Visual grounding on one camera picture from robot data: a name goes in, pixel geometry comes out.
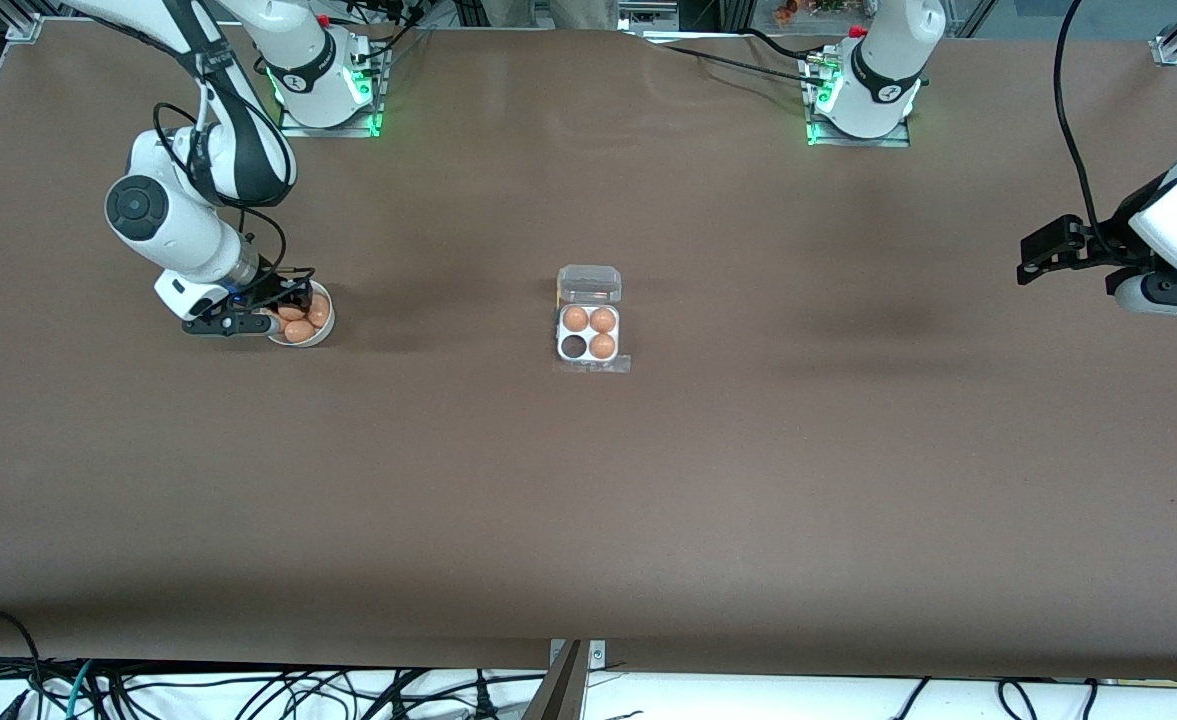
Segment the clear plastic egg box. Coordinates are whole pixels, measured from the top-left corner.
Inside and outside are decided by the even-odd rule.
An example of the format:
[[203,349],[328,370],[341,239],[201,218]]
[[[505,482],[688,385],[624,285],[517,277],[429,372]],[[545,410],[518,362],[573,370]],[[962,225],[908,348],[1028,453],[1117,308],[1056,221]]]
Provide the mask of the clear plastic egg box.
[[[566,369],[574,372],[629,373],[632,356],[623,351],[623,316],[619,304],[623,300],[623,275],[614,266],[570,264],[561,266],[556,276],[556,316],[553,316],[553,348],[556,356]],[[611,332],[616,338],[616,356],[598,361],[588,354],[588,342],[596,332],[591,327],[571,333],[561,327],[561,313],[566,306],[581,306],[593,313],[600,306],[611,307],[617,314],[617,327]]]

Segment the white round bowl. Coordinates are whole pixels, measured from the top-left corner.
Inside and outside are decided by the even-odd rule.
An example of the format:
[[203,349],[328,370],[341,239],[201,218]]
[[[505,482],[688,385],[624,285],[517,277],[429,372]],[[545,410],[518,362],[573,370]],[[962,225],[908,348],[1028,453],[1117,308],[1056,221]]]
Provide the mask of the white round bowl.
[[[317,329],[315,336],[310,338],[310,341],[302,342],[300,345],[288,345],[285,341],[282,341],[282,334],[281,334],[282,331],[281,331],[280,334],[275,334],[275,336],[267,336],[271,342],[273,342],[275,345],[281,345],[281,346],[285,346],[285,347],[308,348],[308,347],[322,344],[322,341],[326,340],[327,336],[330,336],[330,333],[332,332],[333,327],[335,327],[335,309],[333,309],[332,296],[331,296],[331,293],[328,292],[328,289],[322,286],[322,284],[319,284],[317,281],[313,281],[312,284],[313,284],[314,293],[315,292],[320,292],[320,293],[324,293],[324,295],[330,296],[330,301],[331,301],[331,305],[332,305],[332,313],[333,314],[332,314],[331,319],[328,320],[328,322],[326,324],[326,327]],[[306,313],[295,313],[295,320],[300,320],[300,319],[305,319],[306,320]]]

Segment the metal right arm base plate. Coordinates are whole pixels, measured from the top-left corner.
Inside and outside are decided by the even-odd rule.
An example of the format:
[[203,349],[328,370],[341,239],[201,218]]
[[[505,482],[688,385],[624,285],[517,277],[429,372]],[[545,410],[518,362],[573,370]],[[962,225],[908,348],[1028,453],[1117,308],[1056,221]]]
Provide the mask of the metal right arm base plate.
[[370,138],[383,132],[384,100],[390,78],[386,44],[332,28],[335,53],[328,69],[302,76],[295,69],[270,65],[280,105],[278,127],[286,136]]

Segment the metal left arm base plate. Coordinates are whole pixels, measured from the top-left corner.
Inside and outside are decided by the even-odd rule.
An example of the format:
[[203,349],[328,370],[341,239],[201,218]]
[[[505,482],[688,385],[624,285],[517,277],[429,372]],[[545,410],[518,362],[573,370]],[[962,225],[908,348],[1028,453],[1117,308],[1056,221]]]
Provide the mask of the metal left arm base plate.
[[911,144],[907,116],[920,82],[907,91],[889,86],[895,99],[884,102],[858,78],[847,76],[840,58],[811,55],[797,65],[803,79],[807,145],[905,149]]

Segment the small metal bracket plate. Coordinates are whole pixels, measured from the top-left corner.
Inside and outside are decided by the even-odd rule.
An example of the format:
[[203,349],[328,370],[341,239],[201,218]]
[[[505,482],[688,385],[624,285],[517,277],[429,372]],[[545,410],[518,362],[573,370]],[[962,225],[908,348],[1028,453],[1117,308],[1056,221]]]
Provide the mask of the small metal bracket plate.
[[[548,667],[556,665],[561,656],[561,652],[568,648],[568,639],[556,638],[550,642],[548,653]],[[580,651],[587,652],[587,666],[588,671],[605,671],[609,664],[607,655],[607,641],[606,639],[588,639],[588,641],[580,641]]]

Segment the dark metal post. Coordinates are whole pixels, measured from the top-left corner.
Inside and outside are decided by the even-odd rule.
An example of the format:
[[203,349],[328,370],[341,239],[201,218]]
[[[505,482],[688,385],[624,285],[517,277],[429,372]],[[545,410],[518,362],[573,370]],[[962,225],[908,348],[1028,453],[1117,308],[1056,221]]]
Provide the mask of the dark metal post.
[[521,720],[581,720],[594,651],[587,639],[552,644],[550,671],[530,700]]

